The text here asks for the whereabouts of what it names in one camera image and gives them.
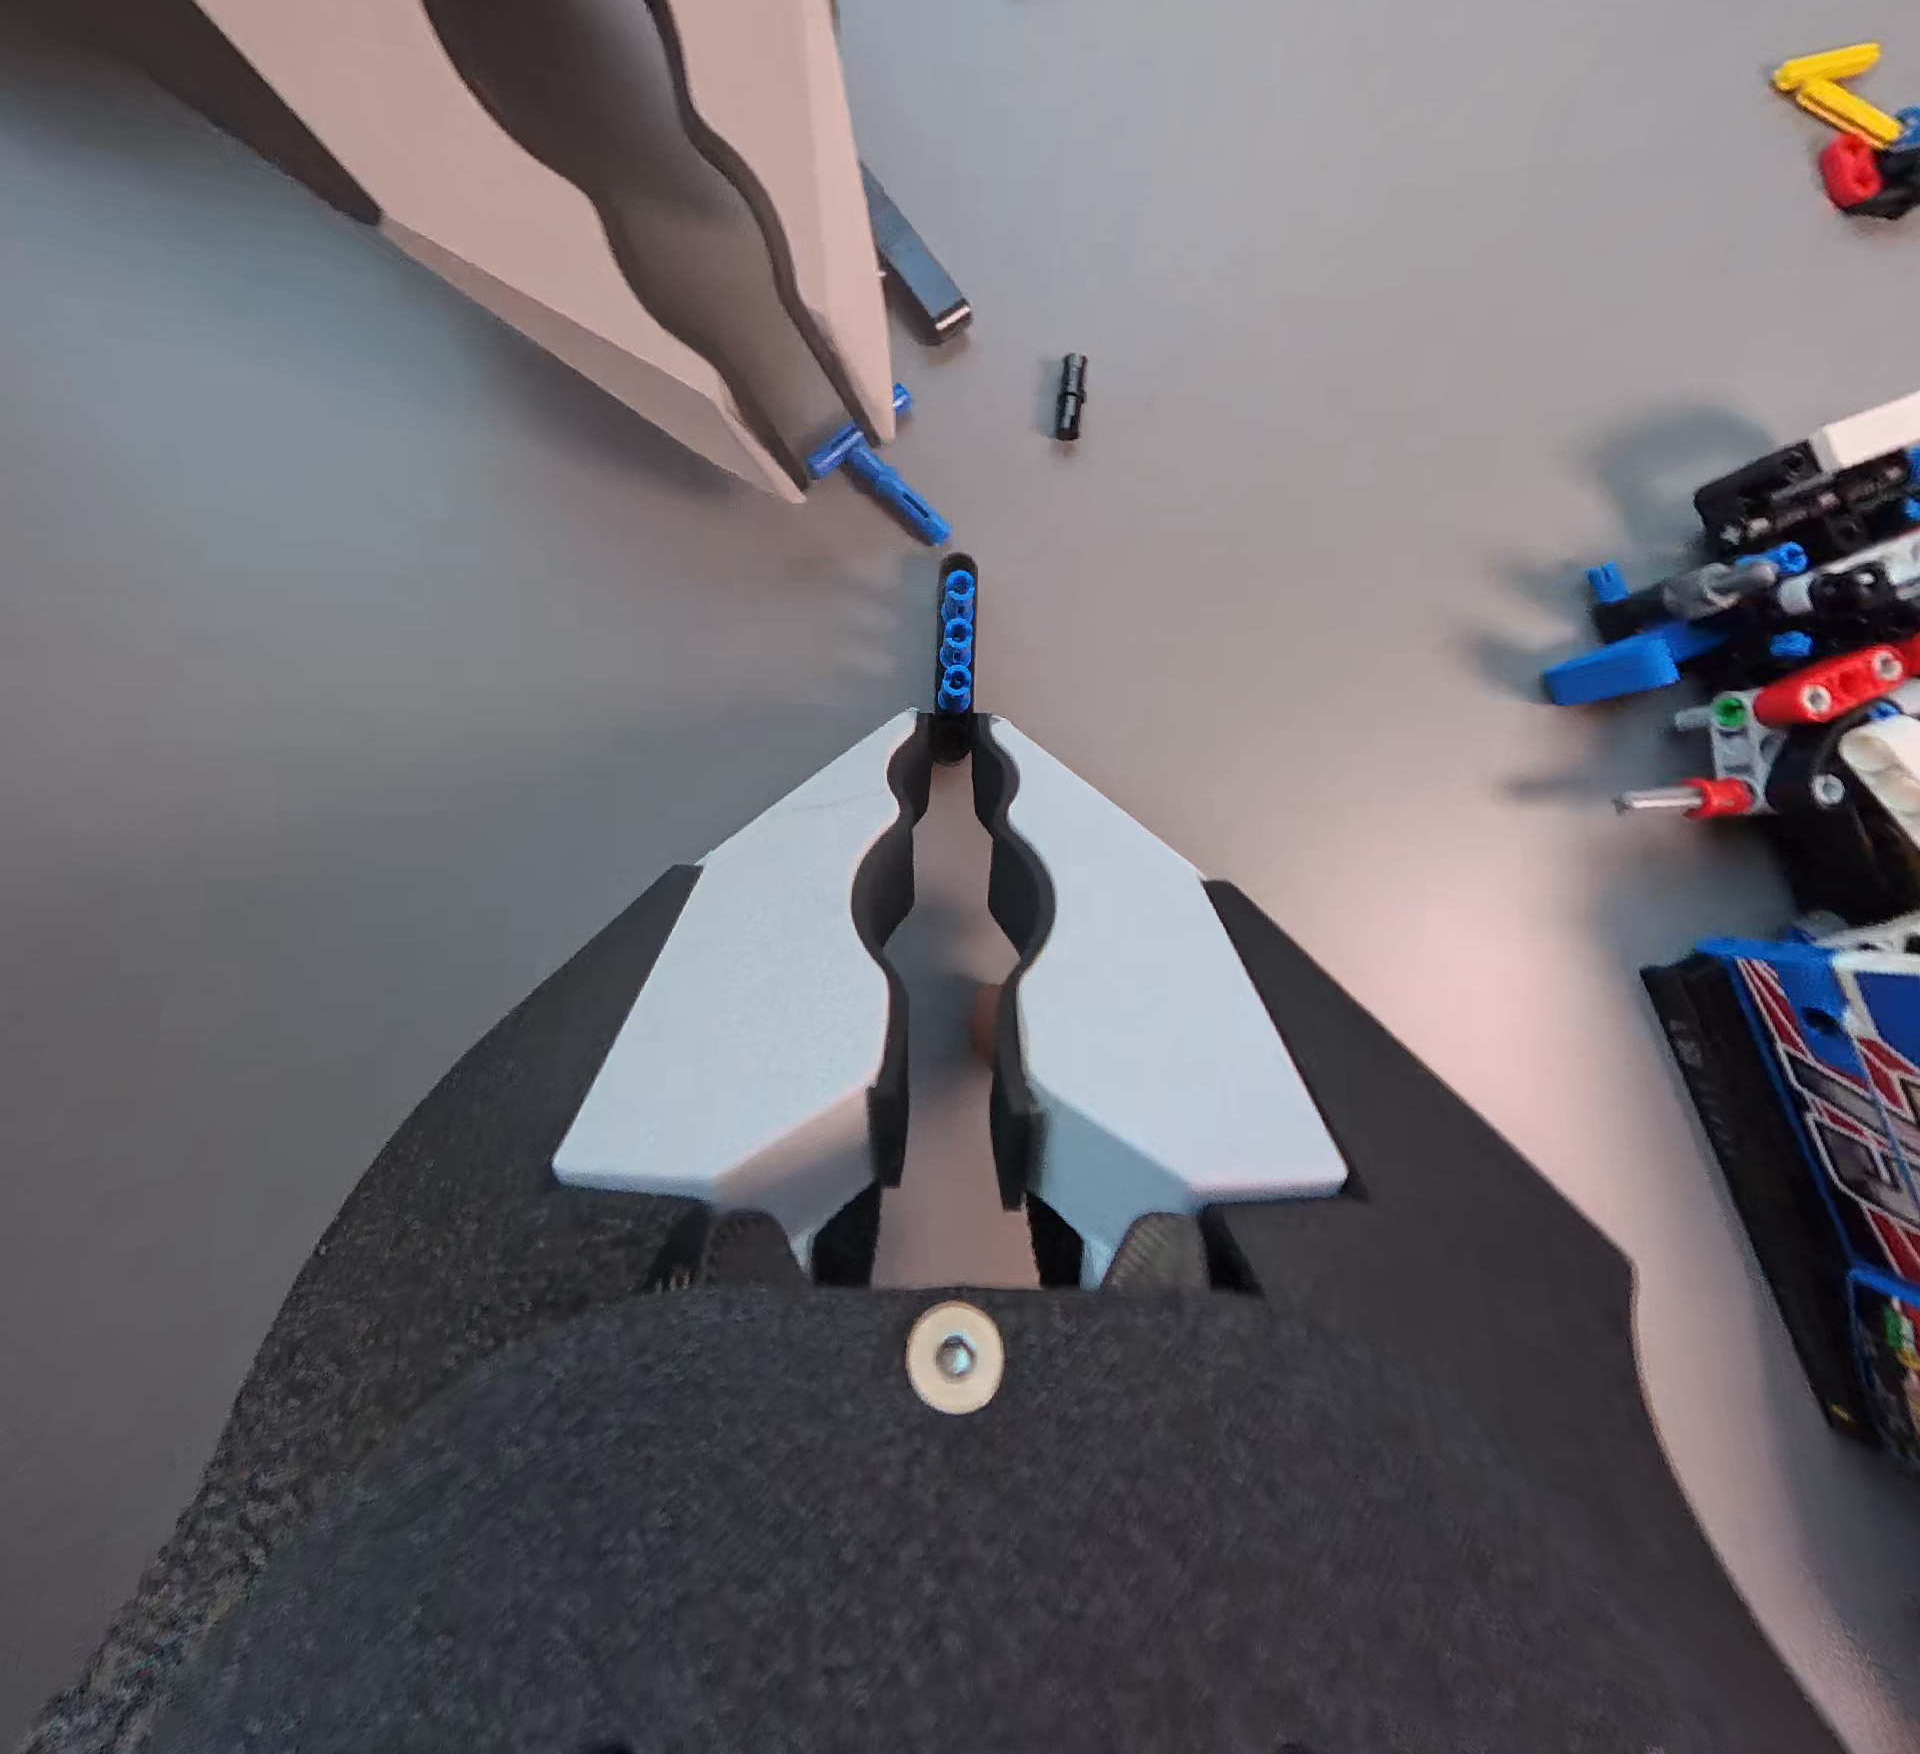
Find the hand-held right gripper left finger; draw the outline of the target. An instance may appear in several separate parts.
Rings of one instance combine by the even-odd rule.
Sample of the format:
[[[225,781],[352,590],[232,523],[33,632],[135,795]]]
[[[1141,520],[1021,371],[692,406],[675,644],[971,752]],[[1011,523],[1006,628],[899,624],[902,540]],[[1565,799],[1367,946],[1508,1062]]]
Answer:
[[[765,1213],[822,1286],[875,1277],[902,1176],[923,715],[882,721],[692,869],[567,1127],[563,1186]]]

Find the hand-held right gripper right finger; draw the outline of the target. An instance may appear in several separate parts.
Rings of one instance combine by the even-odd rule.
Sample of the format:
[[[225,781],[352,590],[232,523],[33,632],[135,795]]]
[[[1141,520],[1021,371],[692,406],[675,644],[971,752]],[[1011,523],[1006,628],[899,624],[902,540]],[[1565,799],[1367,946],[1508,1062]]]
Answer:
[[[1038,1282],[1094,1286],[1149,1216],[1349,1186],[1315,1098],[1185,855],[1000,715],[973,721],[994,1008],[996,1191]]]

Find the black slope brick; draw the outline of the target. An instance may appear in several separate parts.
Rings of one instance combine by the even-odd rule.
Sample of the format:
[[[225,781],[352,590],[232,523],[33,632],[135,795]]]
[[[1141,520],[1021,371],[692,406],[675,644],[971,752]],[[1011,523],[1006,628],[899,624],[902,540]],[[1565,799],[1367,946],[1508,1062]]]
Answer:
[[[869,231],[877,247],[880,277],[885,278],[895,301],[899,301],[913,332],[929,348],[939,348],[960,338],[960,332],[964,332],[964,326],[971,326],[973,319],[971,298],[960,291],[944,265],[932,252],[920,231],[887,197],[877,174],[866,161],[860,161],[856,170],[869,210]]]

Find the short black perforated beam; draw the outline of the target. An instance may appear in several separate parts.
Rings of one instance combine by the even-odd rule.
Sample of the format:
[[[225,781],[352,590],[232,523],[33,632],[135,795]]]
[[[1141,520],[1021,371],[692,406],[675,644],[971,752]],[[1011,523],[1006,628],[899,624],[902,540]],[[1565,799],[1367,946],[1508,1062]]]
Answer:
[[[944,567],[973,567],[973,560],[969,556],[949,556],[939,563],[939,576],[942,576]],[[934,628],[934,635],[937,635],[937,641],[934,641],[937,644],[934,645],[934,691],[937,691],[937,684],[939,684],[939,641],[942,641],[942,635],[939,635],[939,604],[942,604],[942,597],[937,600],[937,628]],[[976,600],[973,600],[973,679],[976,679],[976,615],[979,615],[979,571],[976,571]],[[944,762],[961,759],[971,752],[971,741],[973,741],[973,705],[964,718],[939,715],[937,712],[937,694],[934,694],[932,734],[934,734],[934,756],[937,759],[944,759]]]

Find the brick-built toy race car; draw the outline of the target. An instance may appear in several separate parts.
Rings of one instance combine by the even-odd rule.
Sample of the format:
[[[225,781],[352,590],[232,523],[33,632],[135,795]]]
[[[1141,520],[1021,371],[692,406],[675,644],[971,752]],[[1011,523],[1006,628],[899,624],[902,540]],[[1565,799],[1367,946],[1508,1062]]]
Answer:
[[[1641,971],[1825,1420],[1917,1470],[1917,392],[1691,494],[1691,567],[1585,571],[1594,709],[1691,685],[1624,813],[1762,836],[1798,907]]]

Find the pile of mixed bricks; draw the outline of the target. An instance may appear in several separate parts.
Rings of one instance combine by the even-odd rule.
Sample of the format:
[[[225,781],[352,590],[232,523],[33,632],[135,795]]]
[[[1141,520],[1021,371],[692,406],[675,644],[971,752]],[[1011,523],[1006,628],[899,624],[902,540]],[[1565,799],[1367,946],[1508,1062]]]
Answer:
[[[1899,222],[1917,210],[1917,109],[1889,110],[1853,91],[1879,60],[1879,40],[1856,40],[1775,64],[1768,86],[1827,128],[1815,160],[1827,204]]]

